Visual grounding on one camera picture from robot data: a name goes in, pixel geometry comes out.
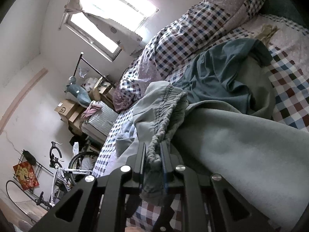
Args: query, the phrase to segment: window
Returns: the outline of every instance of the window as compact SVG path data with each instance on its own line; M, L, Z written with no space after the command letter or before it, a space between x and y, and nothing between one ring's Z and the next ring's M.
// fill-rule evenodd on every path
M87 11L108 17L131 31L136 31L158 9L147 0L83 0ZM67 15L65 25L92 47L113 61L121 49L104 35L83 13Z

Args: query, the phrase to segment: brown stripe on wall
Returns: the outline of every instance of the brown stripe on wall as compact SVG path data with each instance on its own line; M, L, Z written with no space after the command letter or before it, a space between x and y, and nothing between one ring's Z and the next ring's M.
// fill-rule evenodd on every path
M46 68L41 69L34 77L24 86L23 89L18 93L18 95L14 98L10 106L5 111L4 115L0 120L0 135L2 134L5 126L7 125L8 121L10 120L11 116L21 103L21 101L26 97L28 92L48 73Z

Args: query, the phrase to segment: bicycle tire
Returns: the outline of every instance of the bicycle tire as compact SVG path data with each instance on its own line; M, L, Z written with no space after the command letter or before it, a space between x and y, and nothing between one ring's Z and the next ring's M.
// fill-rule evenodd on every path
M98 157L99 154L96 153L96 152L82 152L82 153L79 153L79 154L75 155L75 156L71 159L71 161L70 161L70 163L69 163L69 168L70 168L70 169L75 169L75 168L73 168L75 161L76 161L77 159L79 159L80 157L84 157L84 156L86 156L86 155L89 155L89 156L97 156L97 157ZM75 185L77 184L77 182L75 182L75 179L74 179L72 173L69 173L69 178L70 178L70 181L71 181L71 183L73 184L73 186L75 186Z

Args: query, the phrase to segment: bicycle wheel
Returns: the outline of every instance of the bicycle wheel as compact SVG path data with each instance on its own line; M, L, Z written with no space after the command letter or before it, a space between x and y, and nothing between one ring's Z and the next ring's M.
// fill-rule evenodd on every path
M82 152L75 155L69 163L70 169L80 169L80 170L93 170L95 162L98 158L98 153L96 152ZM69 173L69 178L71 183L75 186L81 179L83 179L87 174L73 174Z

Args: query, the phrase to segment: white bicycle frame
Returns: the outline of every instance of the white bicycle frame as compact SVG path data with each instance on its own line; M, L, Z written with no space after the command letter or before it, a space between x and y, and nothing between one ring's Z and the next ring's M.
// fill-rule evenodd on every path
M53 180L53 185L52 185L52 194L51 194L51 198L50 198L50 205L53 207L55 206L54 203L54 191L55 191L55 185L56 185L56 181L57 179L61 180L64 183L64 186L66 188L67 191L70 191L71 188L68 184L67 179L64 177L64 173L73 173L73 174L84 174L84 175L89 175L92 173L92 170L80 170L80 169L71 169L71 168L62 168L62 167L55 167L56 168L56 173L54 175L54 180Z

